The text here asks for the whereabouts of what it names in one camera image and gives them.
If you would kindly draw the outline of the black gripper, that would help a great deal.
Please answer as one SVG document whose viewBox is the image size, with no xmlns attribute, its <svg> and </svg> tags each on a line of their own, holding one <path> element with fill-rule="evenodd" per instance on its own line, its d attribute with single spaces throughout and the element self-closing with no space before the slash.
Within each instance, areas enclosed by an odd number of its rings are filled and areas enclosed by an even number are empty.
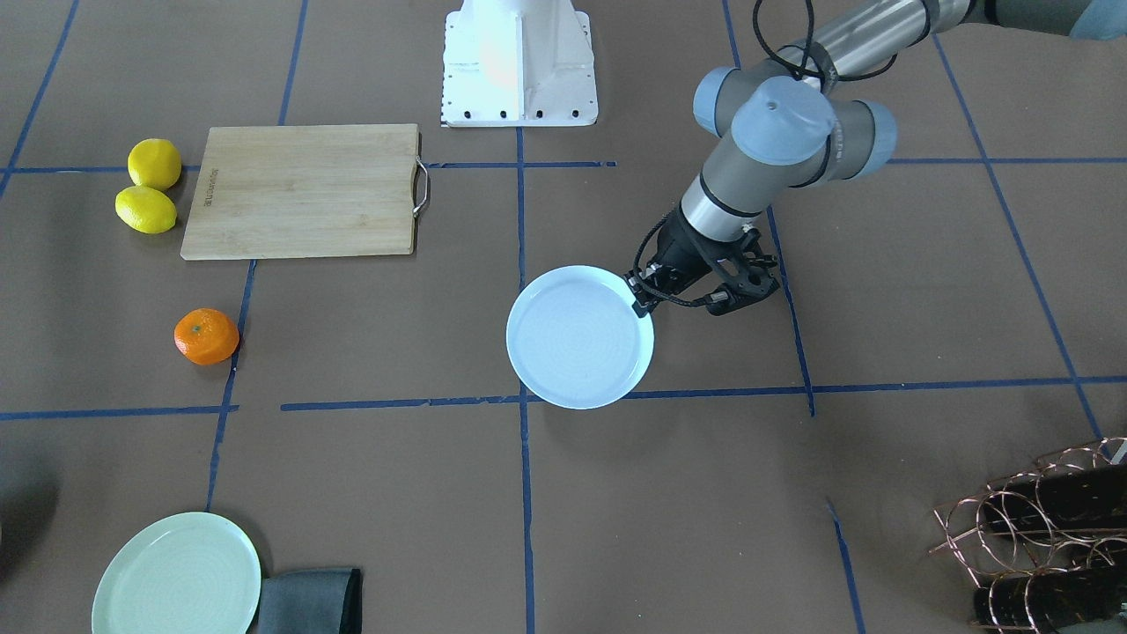
<svg viewBox="0 0 1127 634">
<path fill-rule="evenodd" d="M 637 265 L 637 289 L 632 291 L 636 316 L 648 316 L 659 302 L 706 305 L 712 291 L 696 300 L 684 300 L 680 294 L 712 273 L 696 249 L 696 240 L 707 236 L 689 224 L 680 208 L 666 214 L 645 235 L 644 244 L 637 249 L 638 255 L 644 255 L 653 236 L 657 238 L 655 255 L 647 264 Z"/>
</svg>

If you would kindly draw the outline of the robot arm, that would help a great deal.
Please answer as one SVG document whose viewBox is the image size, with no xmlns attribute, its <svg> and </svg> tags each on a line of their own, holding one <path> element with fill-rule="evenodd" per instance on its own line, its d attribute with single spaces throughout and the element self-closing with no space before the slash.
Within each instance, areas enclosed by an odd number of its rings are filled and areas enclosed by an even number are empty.
<svg viewBox="0 0 1127 634">
<path fill-rule="evenodd" d="M 898 54 L 966 23 L 1075 41 L 1124 36 L 1122 1 L 868 1 L 808 27 L 801 41 L 746 69 L 720 66 L 696 86 L 696 124 L 718 145 L 674 208 L 645 236 L 624 280 L 631 309 L 663 302 L 725 314 L 778 291 L 775 255 L 757 218 L 789 188 L 857 180 L 889 161 L 898 128 L 888 108 L 834 101 L 838 84 L 880 75 Z"/>
</svg>

